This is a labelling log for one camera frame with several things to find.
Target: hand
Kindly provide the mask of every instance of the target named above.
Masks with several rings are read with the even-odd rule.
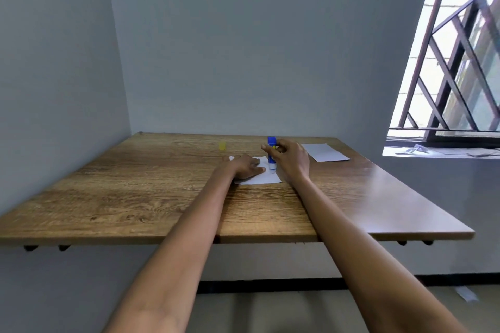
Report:
[[[232,161],[229,156],[222,157],[222,166],[229,166],[234,174],[234,178],[246,179],[254,175],[262,174],[266,171],[265,167],[258,167],[260,159],[250,157],[248,154],[235,156]]]
[[[262,150],[274,158],[286,180],[294,185],[304,178],[309,178],[309,155],[302,145],[290,140],[278,140],[276,143],[277,149],[262,145]]]

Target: wood grain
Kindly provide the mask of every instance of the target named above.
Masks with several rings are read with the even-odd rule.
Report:
[[[378,240],[471,239],[474,231],[334,138],[350,157],[317,163],[310,176]],[[226,141],[226,151],[219,142]],[[263,155],[265,137],[137,133],[0,217],[0,244],[156,244],[209,178],[222,154]],[[318,241],[286,183],[233,185],[216,242]]]

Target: window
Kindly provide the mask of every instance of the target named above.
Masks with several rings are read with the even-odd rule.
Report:
[[[425,0],[388,142],[500,146],[500,0]]]

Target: baseboard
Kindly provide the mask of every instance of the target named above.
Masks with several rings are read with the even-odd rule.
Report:
[[[438,275],[416,275],[427,287],[472,286],[500,284],[500,273],[458,273]],[[205,280],[199,282],[197,293],[248,293],[283,291],[346,290],[343,278],[296,278],[257,280]]]

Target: forearm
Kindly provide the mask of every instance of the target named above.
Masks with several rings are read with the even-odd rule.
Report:
[[[185,330],[233,176],[228,168],[214,171],[141,270],[106,332]]]
[[[397,322],[394,328],[413,331],[436,321],[441,331],[463,331],[455,330],[461,325],[453,315],[308,178],[294,186],[371,331],[387,328],[385,322]]]

